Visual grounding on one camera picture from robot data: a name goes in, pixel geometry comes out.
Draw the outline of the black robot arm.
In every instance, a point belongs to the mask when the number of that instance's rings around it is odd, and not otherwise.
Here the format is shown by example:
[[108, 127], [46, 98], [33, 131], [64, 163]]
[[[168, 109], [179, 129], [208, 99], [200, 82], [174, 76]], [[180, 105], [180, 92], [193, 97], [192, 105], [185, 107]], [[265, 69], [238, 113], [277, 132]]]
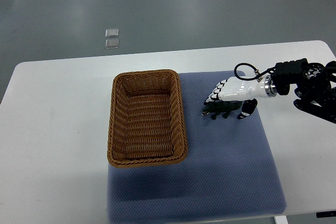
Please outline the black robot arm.
[[[237, 69], [240, 66], [251, 67], [254, 77], [240, 77]], [[263, 72], [249, 63], [239, 63], [234, 68], [234, 75], [241, 81], [257, 81], [262, 83], [262, 94], [268, 96], [288, 95], [290, 85], [295, 84], [294, 106], [306, 113], [335, 123], [335, 61], [325, 66], [321, 63], [309, 63], [306, 58], [286, 62], [278, 62]]]

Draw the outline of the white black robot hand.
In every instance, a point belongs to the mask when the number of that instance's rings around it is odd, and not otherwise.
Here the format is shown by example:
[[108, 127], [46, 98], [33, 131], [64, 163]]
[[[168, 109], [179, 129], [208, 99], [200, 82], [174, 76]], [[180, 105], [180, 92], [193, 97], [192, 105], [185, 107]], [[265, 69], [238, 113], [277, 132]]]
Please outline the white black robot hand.
[[239, 80], [230, 77], [219, 82], [212, 93], [207, 97], [204, 106], [210, 102], [227, 101], [242, 102], [239, 120], [249, 117], [257, 107], [257, 98], [272, 98], [277, 95], [276, 87], [271, 76], [262, 77], [260, 80]]

